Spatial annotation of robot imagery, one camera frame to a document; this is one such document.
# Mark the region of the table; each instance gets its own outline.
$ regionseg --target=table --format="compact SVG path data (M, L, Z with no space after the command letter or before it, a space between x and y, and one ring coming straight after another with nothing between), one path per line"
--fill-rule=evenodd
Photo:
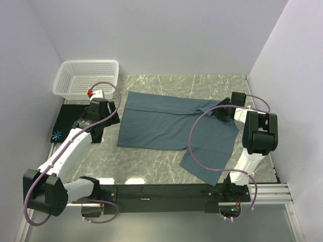
M122 103L118 111L122 119L129 91L150 94L222 100L233 91L250 94L243 75L126 75L119 76L118 85ZM88 104L89 101L68 101L68 104ZM247 97L246 105L253 105ZM242 153L243 124L236 122L239 133L232 157L226 168L234 168ZM201 180L179 166L185 153L140 148L117 147L120 124L105 128L102 142L91 144L81 154L64 182L86 175L98 178L102 184L196 184ZM227 176L223 172L219 182ZM258 183L276 183L277 177L270 157L261 161L255 170Z

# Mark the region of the gray cloth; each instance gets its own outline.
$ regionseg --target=gray cloth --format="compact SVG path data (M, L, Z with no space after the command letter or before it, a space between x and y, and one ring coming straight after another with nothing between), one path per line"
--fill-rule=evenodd
M122 116L118 146L157 150L188 148L191 128L198 117L218 101L129 92ZM196 126L192 148L205 166L224 169L231 157L238 128L234 121L222 122L206 116ZM187 151L180 166L215 186L221 175L200 167Z

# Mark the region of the white laundry basket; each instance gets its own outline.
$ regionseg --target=white laundry basket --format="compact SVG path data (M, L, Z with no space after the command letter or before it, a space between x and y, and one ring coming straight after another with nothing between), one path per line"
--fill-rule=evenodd
M69 60L63 62L56 75L52 92L67 100L87 100L88 89L95 83L106 81L117 85L119 63L115 60ZM115 91L109 84L100 84L93 90L103 90L106 99Z

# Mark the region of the gray wall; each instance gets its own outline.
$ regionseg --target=gray wall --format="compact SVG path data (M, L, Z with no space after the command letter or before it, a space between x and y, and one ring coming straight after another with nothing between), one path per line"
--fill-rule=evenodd
M307 241L322 241L323 1L289 0L250 74L251 92L277 113L274 163Z
M63 61L121 74L249 74L287 0L29 0Z
M60 59L26 0L0 7L0 241L22 218L22 176L46 161L62 99L51 92Z

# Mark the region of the fabric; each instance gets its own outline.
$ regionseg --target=fabric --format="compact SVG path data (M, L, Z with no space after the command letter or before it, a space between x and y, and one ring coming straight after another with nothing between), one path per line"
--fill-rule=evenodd
M63 104L52 130L50 142L64 142L72 129L73 123L79 119L84 109L87 107L89 107L89 105Z
M158 150L188 148L191 128L198 117L219 101L179 98L129 92L123 113L118 146ZM222 122L206 116L193 133L192 147L196 158L205 166L225 168L231 157L238 128L234 121ZM221 175L203 169L192 159L189 151L180 166L215 186Z

